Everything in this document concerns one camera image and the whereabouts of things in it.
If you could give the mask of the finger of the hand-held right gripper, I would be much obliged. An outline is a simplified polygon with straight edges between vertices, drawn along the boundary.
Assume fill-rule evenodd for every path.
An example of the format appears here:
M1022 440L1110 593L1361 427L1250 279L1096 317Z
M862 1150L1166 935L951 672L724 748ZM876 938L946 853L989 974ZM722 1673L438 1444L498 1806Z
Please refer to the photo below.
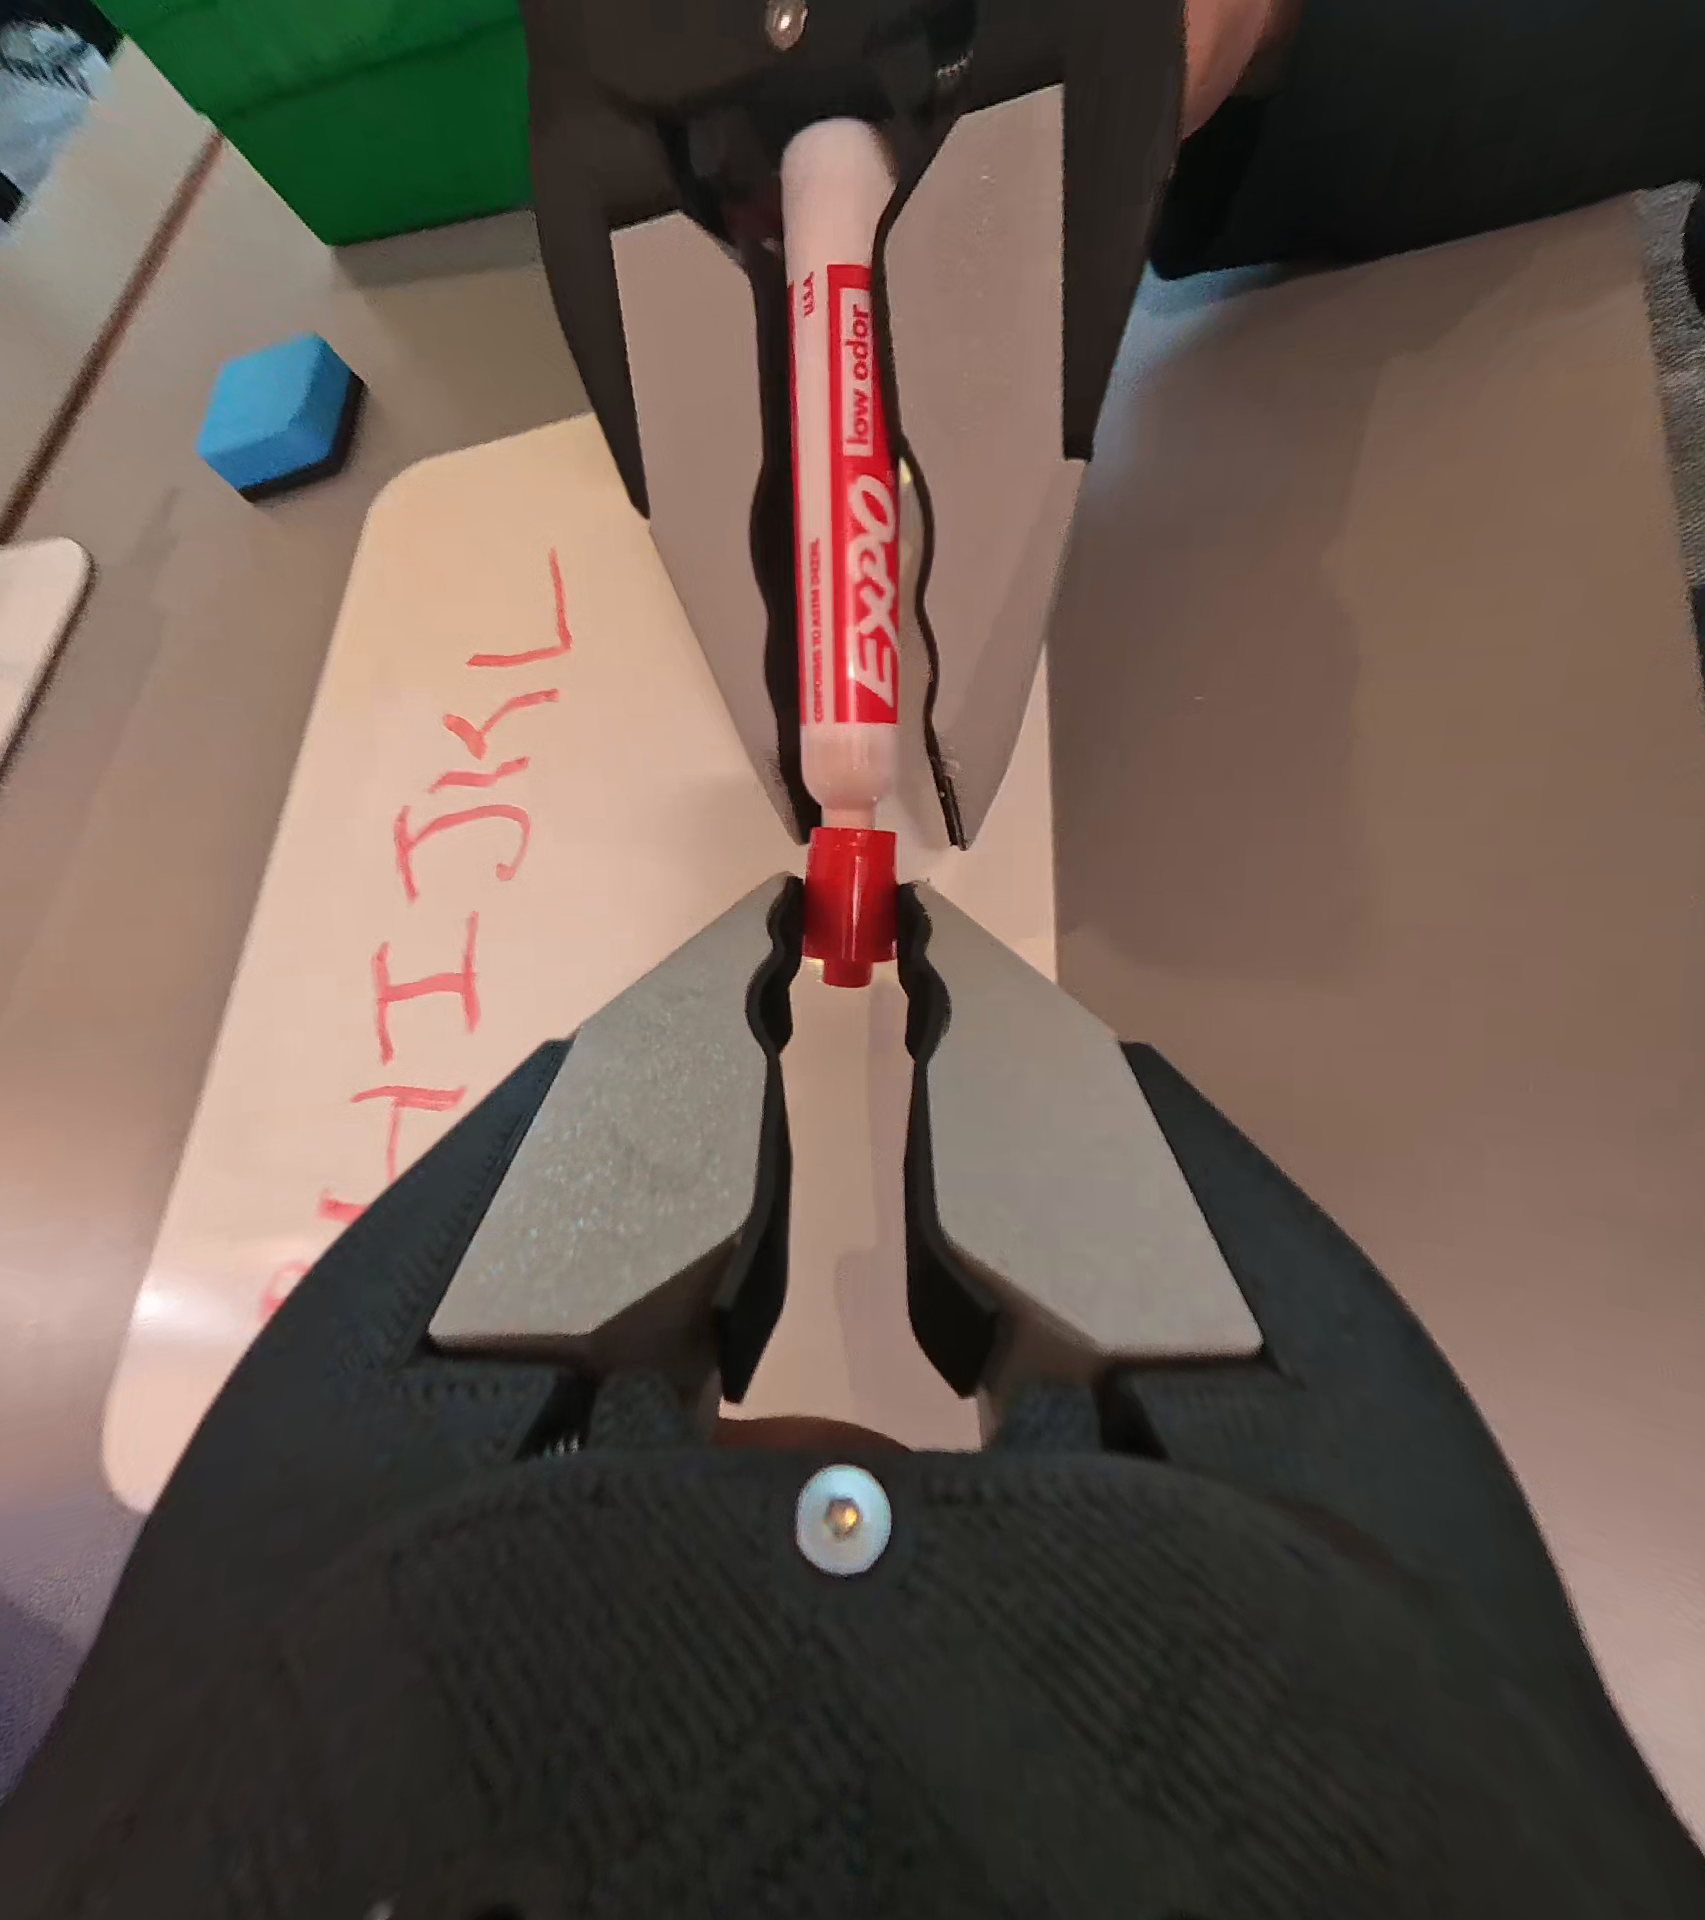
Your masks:
M1063 450L1063 87L969 112L879 251L902 448L905 803L971 847L1009 774L1085 466Z
M614 235L654 547L780 825L799 774L789 314L776 251L734 251L682 210Z

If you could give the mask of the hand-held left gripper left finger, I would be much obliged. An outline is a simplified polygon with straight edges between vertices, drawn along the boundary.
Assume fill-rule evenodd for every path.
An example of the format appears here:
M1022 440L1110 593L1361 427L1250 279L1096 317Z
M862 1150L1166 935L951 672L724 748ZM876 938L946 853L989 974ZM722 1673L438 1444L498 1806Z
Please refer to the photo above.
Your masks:
M577 1028L434 1347L744 1397L787 1298L799 963L801 881L771 875Z

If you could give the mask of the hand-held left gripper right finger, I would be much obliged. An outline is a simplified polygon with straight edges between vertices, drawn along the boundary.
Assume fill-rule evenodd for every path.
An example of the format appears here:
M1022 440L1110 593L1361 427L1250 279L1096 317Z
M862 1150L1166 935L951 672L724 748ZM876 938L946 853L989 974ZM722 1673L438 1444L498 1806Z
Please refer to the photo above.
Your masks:
M966 1399L1255 1359L1263 1335L1114 1032L924 881L898 890L913 1333Z

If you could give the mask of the red and white marker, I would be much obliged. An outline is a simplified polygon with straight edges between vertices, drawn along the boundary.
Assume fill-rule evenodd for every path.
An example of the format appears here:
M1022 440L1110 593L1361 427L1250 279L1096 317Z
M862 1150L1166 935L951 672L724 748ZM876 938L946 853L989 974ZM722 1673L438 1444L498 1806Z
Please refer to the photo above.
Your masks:
M801 775L823 828L864 832L898 779L902 706L902 510L873 279L891 149L860 117L814 121L779 185Z

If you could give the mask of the green plastic bin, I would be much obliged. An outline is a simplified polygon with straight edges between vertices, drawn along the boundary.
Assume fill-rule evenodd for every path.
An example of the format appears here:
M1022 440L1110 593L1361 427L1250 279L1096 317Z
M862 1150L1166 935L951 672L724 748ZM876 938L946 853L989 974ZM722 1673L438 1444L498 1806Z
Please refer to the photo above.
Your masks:
M331 247L526 207L514 2L101 2Z

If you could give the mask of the white whiteboard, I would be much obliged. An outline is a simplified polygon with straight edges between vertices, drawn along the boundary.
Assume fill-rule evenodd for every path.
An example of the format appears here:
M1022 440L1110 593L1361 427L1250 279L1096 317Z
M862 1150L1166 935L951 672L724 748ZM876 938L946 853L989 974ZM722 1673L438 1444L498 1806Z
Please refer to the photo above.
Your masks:
M799 850L586 416L364 521L101 1422L146 1512L312 1262Z

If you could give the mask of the red marker cap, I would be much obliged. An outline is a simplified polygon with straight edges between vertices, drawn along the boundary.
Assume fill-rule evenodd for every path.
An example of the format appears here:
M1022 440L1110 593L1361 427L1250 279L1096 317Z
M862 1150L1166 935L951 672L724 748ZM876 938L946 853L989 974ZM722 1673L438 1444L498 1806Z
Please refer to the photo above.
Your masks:
M814 828L805 875L802 951L823 982L864 990L896 951L896 835Z

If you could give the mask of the blue whiteboard eraser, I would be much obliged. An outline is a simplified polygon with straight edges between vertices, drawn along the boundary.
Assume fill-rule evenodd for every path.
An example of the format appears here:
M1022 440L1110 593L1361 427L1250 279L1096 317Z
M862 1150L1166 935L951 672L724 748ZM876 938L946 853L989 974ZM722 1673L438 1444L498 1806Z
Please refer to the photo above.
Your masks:
M298 492L345 466L364 397L362 375L329 342L298 334L224 362L194 452L250 503Z

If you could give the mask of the person's right forearm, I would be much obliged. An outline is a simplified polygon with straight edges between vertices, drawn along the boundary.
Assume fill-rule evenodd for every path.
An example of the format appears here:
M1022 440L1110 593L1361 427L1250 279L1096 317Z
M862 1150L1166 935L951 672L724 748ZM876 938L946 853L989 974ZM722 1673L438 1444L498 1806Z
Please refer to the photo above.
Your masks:
M1705 184L1705 2L1305 2L1180 154L1165 279L1336 268Z

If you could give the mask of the person's right hand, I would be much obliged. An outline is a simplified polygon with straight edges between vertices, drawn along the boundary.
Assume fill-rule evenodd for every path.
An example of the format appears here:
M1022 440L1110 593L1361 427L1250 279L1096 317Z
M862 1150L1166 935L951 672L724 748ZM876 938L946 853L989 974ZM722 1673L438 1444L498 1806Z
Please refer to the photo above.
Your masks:
M1192 137L1232 99L1268 97L1282 79L1305 2L1185 2L1180 134Z

